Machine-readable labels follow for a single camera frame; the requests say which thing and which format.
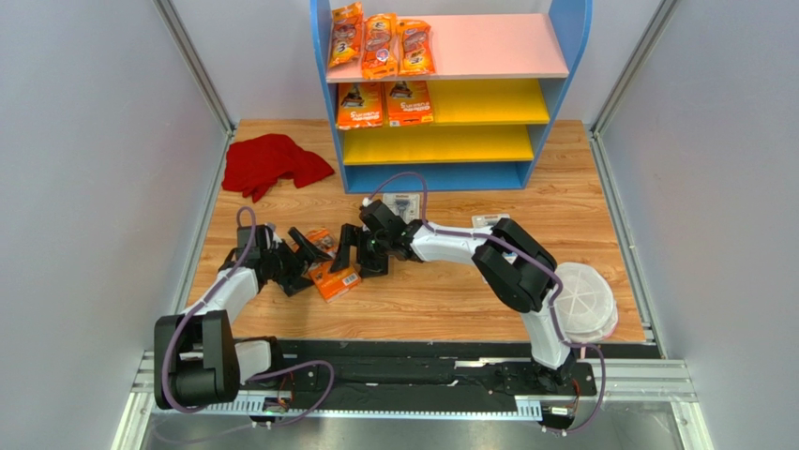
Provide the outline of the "orange razor cartridge box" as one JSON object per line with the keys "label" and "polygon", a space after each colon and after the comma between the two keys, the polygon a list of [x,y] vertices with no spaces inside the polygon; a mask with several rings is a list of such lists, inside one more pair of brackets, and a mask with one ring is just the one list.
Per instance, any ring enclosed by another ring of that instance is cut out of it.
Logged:
{"label": "orange razor cartridge box", "polygon": [[[307,238],[319,249],[329,253],[333,260],[335,259],[338,242],[326,228],[310,231]],[[311,278],[311,280],[327,303],[348,293],[353,288],[359,286],[362,281],[361,277],[352,267],[338,273],[328,272],[325,274],[324,278]]]}

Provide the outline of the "orange Gillette Fusion5 box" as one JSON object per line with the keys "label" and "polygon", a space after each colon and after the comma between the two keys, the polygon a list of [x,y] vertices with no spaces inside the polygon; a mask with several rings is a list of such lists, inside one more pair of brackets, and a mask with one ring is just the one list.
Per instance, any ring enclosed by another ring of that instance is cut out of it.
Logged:
{"label": "orange Gillette Fusion5 box", "polygon": [[384,109],[387,124],[392,128],[434,122],[434,109],[426,81],[386,82]]}
{"label": "orange Gillette Fusion5 box", "polygon": [[337,94],[338,129],[379,128],[384,124],[384,89],[380,82],[340,83]]}

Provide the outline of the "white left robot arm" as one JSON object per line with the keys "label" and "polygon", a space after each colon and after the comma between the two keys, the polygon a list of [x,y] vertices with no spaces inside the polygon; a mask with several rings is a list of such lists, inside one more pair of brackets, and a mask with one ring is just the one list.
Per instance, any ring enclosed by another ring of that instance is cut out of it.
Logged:
{"label": "white left robot arm", "polygon": [[271,337],[234,338],[232,324],[264,285],[288,296],[312,286],[307,272],[330,255],[291,228],[289,246],[271,225],[237,230],[212,287],[192,307],[159,318],[154,327],[154,397],[162,410],[182,413],[235,400],[242,384],[272,365]]}

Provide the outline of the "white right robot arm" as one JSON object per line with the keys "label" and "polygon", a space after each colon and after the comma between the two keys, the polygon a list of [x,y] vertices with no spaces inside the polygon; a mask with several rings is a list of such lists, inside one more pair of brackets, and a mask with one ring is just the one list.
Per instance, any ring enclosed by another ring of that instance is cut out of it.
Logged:
{"label": "white right robot arm", "polygon": [[342,226],[331,272],[356,263],[361,277],[380,277],[387,274],[390,258],[474,267],[498,299],[520,314],[536,384],[555,392],[571,382],[576,358],[554,308],[564,289],[555,273],[557,262],[516,221],[502,218],[481,228],[446,227],[423,217],[406,221],[381,201],[362,205],[359,218],[359,226]]}

